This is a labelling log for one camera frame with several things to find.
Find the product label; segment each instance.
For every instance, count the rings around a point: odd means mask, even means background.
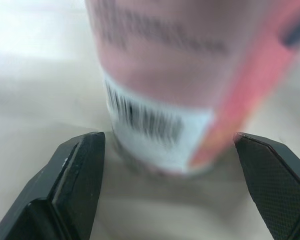
[[[214,119],[212,109],[191,109],[134,93],[105,74],[108,109],[120,144],[136,159],[186,173]]]

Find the black plastic tool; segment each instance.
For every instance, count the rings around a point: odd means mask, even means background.
[[[61,144],[2,219],[0,240],[89,240],[104,157],[104,133]]]
[[[300,159],[284,144],[238,133],[248,190],[275,240],[300,240]]]
[[[244,177],[275,240],[300,240],[300,159],[284,144],[238,133]],[[0,223],[0,240],[88,240],[100,195],[105,135],[58,147]]]

